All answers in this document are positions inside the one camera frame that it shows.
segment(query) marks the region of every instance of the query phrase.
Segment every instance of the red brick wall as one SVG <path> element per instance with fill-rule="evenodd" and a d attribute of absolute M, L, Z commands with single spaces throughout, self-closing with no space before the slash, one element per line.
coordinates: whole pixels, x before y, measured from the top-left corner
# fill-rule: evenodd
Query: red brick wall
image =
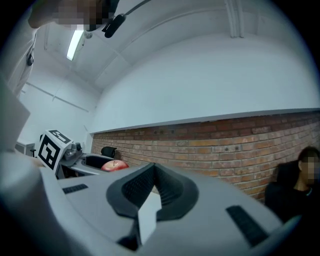
<path fill-rule="evenodd" d="M 256 199 L 279 163 L 320 145 L 320 113 L 304 112 L 164 125 L 94 135 L 91 151 L 116 147 L 129 165 L 168 164 L 218 177 Z"/>

